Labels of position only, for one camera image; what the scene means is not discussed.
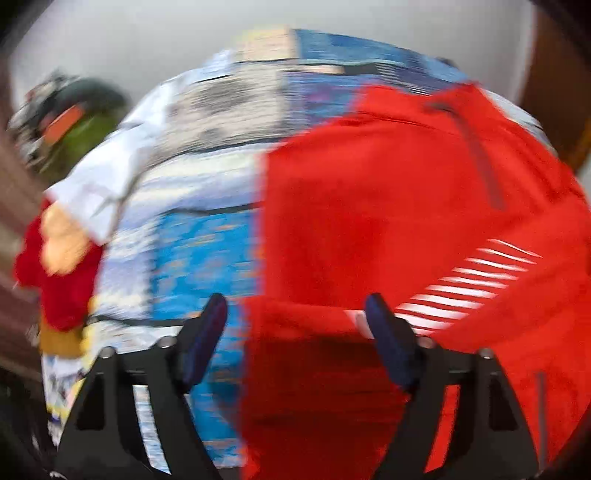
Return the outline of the red zip jacket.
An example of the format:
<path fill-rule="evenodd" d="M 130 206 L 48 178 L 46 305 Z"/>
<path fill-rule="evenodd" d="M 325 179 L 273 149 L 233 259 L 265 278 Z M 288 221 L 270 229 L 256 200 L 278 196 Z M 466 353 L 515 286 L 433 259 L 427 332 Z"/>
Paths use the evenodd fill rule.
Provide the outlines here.
<path fill-rule="evenodd" d="M 538 451 L 590 401 L 590 208 L 475 85 L 370 86 L 266 157 L 263 294 L 245 301 L 246 479 L 368 479 L 406 394 L 360 313 L 499 357 Z"/>

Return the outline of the pile of clutter with boxes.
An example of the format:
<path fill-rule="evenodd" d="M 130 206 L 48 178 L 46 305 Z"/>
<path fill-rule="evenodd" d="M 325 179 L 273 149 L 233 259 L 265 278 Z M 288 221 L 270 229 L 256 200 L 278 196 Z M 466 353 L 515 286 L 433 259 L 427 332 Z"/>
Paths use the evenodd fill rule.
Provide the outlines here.
<path fill-rule="evenodd" d="M 26 94 L 7 131 L 25 168 L 52 185 L 116 129 L 127 105 L 109 82 L 56 70 Z"/>

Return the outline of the blue patchwork bed cover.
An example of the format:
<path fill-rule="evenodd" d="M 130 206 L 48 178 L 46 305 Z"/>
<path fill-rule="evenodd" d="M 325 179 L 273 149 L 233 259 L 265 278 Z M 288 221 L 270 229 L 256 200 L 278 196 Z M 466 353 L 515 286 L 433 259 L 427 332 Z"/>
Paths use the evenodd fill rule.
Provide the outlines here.
<path fill-rule="evenodd" d="M 179 331 L 214 292 L 228 323 L 204 382 L 188 397 L 216 467 L 242 467 L 235 427 L 245 330 L 256 294 L 263 158 L 288 135 L 349 111 L 363 86 L 427 95 L 467 82 L 454 65 L 389 43 L 280 27 L 172 79 L 164 127 L 117 211 L 98 267 L 79 366 L 100 349 L 122 353 Z"/>

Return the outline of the striped maroon curtain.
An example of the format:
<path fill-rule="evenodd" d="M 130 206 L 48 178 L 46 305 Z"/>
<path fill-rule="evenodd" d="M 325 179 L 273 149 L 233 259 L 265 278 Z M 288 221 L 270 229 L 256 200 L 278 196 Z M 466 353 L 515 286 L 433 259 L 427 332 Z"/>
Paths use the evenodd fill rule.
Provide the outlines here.
<path fill-rule="evenodd" d="M 41 185 L 26 171 L 7 131 L 13 115 L 7 60 L 1 60 L 1 367 L 39 381 L 38 348 L 27 337 L 39 320 L 38 294 L 17 285 L 13 267 L 26 227 L 39 212 Z"/>

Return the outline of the brown wooden furniture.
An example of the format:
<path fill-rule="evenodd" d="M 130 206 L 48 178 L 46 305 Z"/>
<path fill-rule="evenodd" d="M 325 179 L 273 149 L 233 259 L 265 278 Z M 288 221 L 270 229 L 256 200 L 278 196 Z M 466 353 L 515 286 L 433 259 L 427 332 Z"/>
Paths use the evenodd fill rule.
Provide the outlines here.
<path fill-rule="evenodd" d="M 558 157 L 579 172 L 590 155 L 590 3 L 536 1 L 535 40 L 521 106 Z"/>

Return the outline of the red and orange plush toy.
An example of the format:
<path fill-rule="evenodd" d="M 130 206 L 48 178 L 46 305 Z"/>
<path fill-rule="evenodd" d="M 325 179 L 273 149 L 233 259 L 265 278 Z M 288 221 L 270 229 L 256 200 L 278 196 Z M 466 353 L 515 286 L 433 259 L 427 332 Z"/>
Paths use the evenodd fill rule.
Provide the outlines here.
<path fill-rule="evenodd" d="M 44 198 L 28 225 L 13 275 L 17 284 L 40 293 L 39 350 L 74 359 L 82 355 L 103 248 L 56 202 Z"/>

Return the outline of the white cloth on bed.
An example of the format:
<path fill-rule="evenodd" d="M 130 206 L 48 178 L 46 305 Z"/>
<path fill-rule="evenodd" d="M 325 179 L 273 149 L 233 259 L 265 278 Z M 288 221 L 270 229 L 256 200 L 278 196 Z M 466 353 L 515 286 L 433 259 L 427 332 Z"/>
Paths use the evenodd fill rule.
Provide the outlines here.
<path fill-rule="evenodd" d="M 146 166 L 178 90 L 175 79 L 152 89 L 65 179 L 45 191 L 95 244 L 108 241 L 119 206 Z"/>

